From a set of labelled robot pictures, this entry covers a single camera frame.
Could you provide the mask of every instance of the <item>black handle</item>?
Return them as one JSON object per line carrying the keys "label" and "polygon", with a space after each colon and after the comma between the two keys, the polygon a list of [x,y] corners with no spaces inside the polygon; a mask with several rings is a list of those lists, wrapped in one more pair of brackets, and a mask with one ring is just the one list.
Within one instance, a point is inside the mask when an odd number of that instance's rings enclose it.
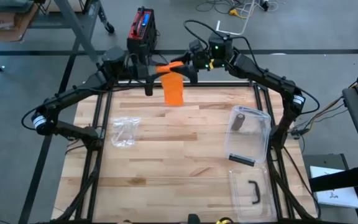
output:
{"label": "black handle", "polygon": [[140,19],[142,18],[142,15],[144,13],[144,6],[141,7],[139,16],[137,17],[135,27],[134,27],[134,34],[137,35],[137,27],[139,26]]}
{"label": "black handle", "polygon": [[255,192],[256,192],[256,197],[257,200],[252,202],[253,205],[260,203],[260,191],[259,191],[259,186],[258,183],[254,180],[248,180],[248,183],[250,184],[255,184]]}

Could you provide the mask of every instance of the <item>workbench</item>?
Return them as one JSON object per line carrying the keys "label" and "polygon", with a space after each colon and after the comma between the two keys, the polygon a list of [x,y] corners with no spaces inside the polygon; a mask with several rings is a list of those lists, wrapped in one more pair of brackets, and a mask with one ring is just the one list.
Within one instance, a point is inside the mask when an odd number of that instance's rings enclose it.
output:
{"label": "workbench", "polygon": [[[250,167],[224,157],[224,140],[232,107],[242,105],[256,109],[255,92],[253,87],[246,86],[185,87],[185,105],[180,107],[165,106],[163,90],[158,88],[154,89],[153,96],[145,96],[142,88],[114,93],[92,221],[185,222],[189,213],[199,215],[202,222],[216,222],[222,217],[236,221],[229,171]],[[278,121],[283,112],[282,98],[274,91],[269,94]],[[93,122],[97,98],[91,96],[78,103],[74,125],[85,127]],[[106,98],[103,97],[101,105],[105,105]],[[266,110],[263,97],[262,105]],[[102,116],[99,115],[98,126]],[[111,142],[113,119],[123,116],[142,118],[135,146],[114,147]],[[288,139],[285,145],[306,180],[298,141]],[[66,155],[52,218],[61,215],[78,193],[85,157],[84,147]],[[290,190],[302,206],[316,216],[313,199],[284,152],[283,161]],[[267,169],[266,162],[255,166]],[[278,192],[283,216],[287,217],[284,196],[281,190]],[[271,190],[262,194],[270,196]],[[88,209],[89,197],[88,193],[83,210]],[[274,216],[259,221],[276,220]]]}

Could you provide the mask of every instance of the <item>clear plastic box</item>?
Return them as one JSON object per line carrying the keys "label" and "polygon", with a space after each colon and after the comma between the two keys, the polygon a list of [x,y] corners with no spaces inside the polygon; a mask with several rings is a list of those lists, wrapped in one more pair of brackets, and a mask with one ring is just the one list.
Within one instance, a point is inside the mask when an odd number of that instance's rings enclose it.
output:
{"label": "clear plastic box", "polygon": [[270,130],[267,113],[245,106],[233,107],[224,143],[226,157],[250,166],[265,162]]}
{"label": "clear plastic box", "polygon": [[264,167],[230,170],[231,197],[240,223],[271,222],[276,220],[272,187]]}

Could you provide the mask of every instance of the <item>yellow connector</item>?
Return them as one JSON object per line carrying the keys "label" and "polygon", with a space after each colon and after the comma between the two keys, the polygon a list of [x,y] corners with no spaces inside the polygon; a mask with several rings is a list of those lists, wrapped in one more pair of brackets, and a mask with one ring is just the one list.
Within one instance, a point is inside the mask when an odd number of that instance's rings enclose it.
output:
{"label": "yellow connector", "polygon": [[240,16],[239,13],[237,12],[237,9],[232,9],[229,11],[229,14],[232,16],[237,16],[238,18],[241,19],[246,19],[246,16]]}

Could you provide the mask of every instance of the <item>clear plastic bag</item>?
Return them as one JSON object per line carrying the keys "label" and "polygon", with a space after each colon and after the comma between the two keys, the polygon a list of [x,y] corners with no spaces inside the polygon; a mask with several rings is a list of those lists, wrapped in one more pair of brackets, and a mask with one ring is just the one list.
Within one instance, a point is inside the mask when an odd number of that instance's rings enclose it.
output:
{"label": "clear plastic bag", "polygon": [[111,142],[116,147],[129,147],[135,144],[137,127],[142,118],[116,118],[112,125]]}

